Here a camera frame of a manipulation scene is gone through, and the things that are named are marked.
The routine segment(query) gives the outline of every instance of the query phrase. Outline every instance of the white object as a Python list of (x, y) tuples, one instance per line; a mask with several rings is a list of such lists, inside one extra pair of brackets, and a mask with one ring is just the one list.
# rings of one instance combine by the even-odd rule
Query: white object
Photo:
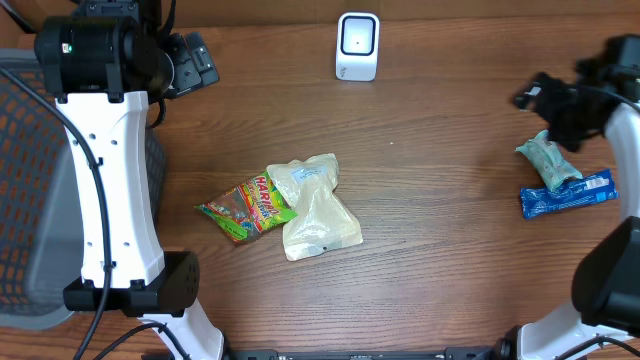
[[(625, 331), (608, 326), (583, 324), (580, 313), (569, 301), (556, 308), (542, 320), (527, 324), (520, 329), (517, 344), (518, 359), (553, 360), (596, 336), (607, 336), (621, 341), (632, 338)], [(569, 359), (579, 359), (598, 349), (600, 346), (593, 345)]]
[[(605, 127), (605, 136), (613, 148), (618, 166), (618, 192), (620, 218), (640, 217), (640, 116), (629, 105), (621, 104), (613, 112)], [(582, 323), (580, 313), (567, 302), (544, 319), (523, 326), (518, 332), (518, 359), (552, 360), (595, 336), (608, 336), (626, 341), (626, 332), (607, 326), (588, 326)], [(578, 359), (598, 350), (594, 345), (570, 359)]]
[(370, 13), (348, 12), (338, 21), (336, 77), (372, 81), (378, 68), (380, 20)]
[(284, 225), (289, 261), (362, 243), (360, 223), (333, 194), (338, 185), (334, 154), (267, 166), (273, 184), (298, 216)]
[[(127, 289), (131, 280), (150, 284), (164, 268), (164, 253), (153, 225), (145, 163), (145, 125), (149, 101), (143, 91), (124, 94), (110, 103), (105, 93), (69, 94), (57, 108), (78, 128), (99, 167), (107, 199), (111, 287)], [(67, 131), (78, 179), (84, 230), (83, 280), (104, 283), (102, 220), (96, 185), (82, 148)]]
[[(196, 302), (184, 311), (180, 318), (171, 315), (145, 315), (139, 318), (142, 323), (157, 321), (167, 325), (167, 328), (176, 336), (180, 346), (191, 357), (191, 360), (218, 360), (222, 358), (224, 337), (220, 330), (211, 325), (202, 305)], [(158, 333), (162, 341), (167, 345), (176, 360), (182, 357), (173, 346), (165, 333)]]

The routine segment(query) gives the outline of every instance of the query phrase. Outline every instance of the plastic bin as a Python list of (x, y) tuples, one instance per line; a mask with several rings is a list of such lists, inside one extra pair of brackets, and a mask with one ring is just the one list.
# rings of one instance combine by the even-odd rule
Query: plastic bin
[[(0, 63), (45, 95), (33, 51), (0, 50)], [(53, 103), (53, 97), (47, 99)], [(166, 158), (152, 131), (146, 163), (154, 220)], [(72, 312), (62, 290), (80, 275), (83, 231), (64, 128), (0, 75), (0, 326), (46, 329)]]

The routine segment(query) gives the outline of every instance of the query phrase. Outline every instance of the teal plastic bag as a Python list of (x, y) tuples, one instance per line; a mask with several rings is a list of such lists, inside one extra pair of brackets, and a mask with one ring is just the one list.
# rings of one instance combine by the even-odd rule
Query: teal plastic bag
[(550, 191), (555, 191), (569, 178), (582, 179), (582, 174), (562, 157), (555, 142), (547, 140), (548, 130), (541, 131), (535, 138), (516, 148), (524, 154), (538, 170)]

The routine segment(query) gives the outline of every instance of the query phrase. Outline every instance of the green and red candy package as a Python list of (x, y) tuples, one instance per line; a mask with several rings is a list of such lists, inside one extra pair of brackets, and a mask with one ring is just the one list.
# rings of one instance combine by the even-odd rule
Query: green and red candy package
[(266, 171), (196, 208), (215, 220), (238, 245), (253, 242), (297, 216)]

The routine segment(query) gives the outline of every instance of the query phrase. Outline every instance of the wooden table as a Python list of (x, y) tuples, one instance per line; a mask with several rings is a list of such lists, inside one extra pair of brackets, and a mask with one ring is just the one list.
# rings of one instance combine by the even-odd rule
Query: wooden table
[[(169, 158), (160, 241), (198, 254), (200, 302), (236, 349), (493, 344), (567, 300), (576, 265), (618, 222), (618, 201), (523, 219), (520, 188), (543, 184), (514, 149), (545, 123), (509, 98), (537, 71), (572, 80), (576, 59), (638, 20), (384, 22), (372, 83), (335, 79), (334, 25), (198, 29), (222, 80), (169, 102), (157, 130)], [(236, 248), (192, 208), (269, 164), (329, 152), (362, 245), (288, 262), (280, 229)], [(603, 139), (566, 158), (584, 174), (615, 172)], [(0, 357), (69, 359), (90, 320), (0, 329)], [(87, 355), (135, 325), (106, 315)], [(163, 349), (143, 333), (111, 358)]]

